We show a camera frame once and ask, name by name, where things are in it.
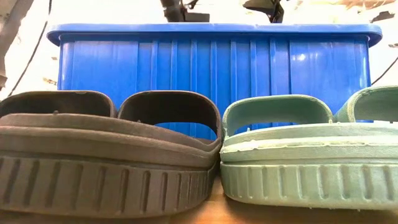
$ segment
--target blue plastic bin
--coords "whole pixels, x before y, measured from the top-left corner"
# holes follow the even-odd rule
[[[220,109],[253,96],[306,94],[336,112],[370,85],[375,25],[64,24],[48,33],[61,47],[59,90],[97,90],[116,106],[143,90],[191,90]],[[284,125],[255,124],[252,129]],[[209,138],[197,124],[165,124]]]

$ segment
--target mint green slipper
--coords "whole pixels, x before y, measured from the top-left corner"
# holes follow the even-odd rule
[[[391,100],[397,105],[398,98]],[[368,100],[359,100],[349,108],[361,110],[360,102]],[[398,112],[396,107],[390,109]],[[354,118],[352,112],[347,114]],[[356,115],[358,119],[373,119]],[[398,128],[389,124],[332,123],[332,119],[327,105],[311,96],[265,96],[230,105],[223,117],[225,139],[221,149],[225,194],[261,205],[397,208]],[[246,124],[276,121],[300,125],[234,135]]]

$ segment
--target rubber sole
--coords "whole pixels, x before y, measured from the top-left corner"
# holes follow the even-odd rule
[[[398,163],[221,163],[221,178],[225,194],[244,203],[378,210],[398,207]]]
[[[0,209],[97,218],[171,215],[209,196],[218,167],[183,170],[135,165],[3,151]]]

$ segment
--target slide sandal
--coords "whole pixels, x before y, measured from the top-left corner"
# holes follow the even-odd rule
[[[113,118],[116,110],[107,96],[93,91],[22,93],[2,101],[0,209],[139,218],[198,205],[213,181],[220,115],[204,96],[166,91],[170,98],[163,100],[169,104],[163,105],[175,106],[174,95],[180,101],[178,108],[157,111],[164,119],[195,111],[184,121],[210,125],[218,139],[199,141],[144,124],[156,121],[141,113],[156,109],[156,101],[147,98],[151,101],[138,105],[140,99],[162,93],[132,96],[123,104],[122,119]],[[141,122],[123,120],[130,118]]]
[[[300,125],[233,135],[246,124],[275,121]],[[265,96],[233,103],[223,117],[225,194],[261,205],[397,208],[398,150],[393,148],[398,149],[398,129],[331,121],[329,108],[311,96]]]

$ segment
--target wooden table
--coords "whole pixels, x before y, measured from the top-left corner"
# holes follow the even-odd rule
[[[329,210],[294,207],[249,205],[235,202],[223,194],[220,179],[215,180],[208,200],[199,207],[172,217],[143,220],[96,220],[89,218],[65,218],[26,213],[2,212],[1,224],[355,224],[398,223],[398,211]]]

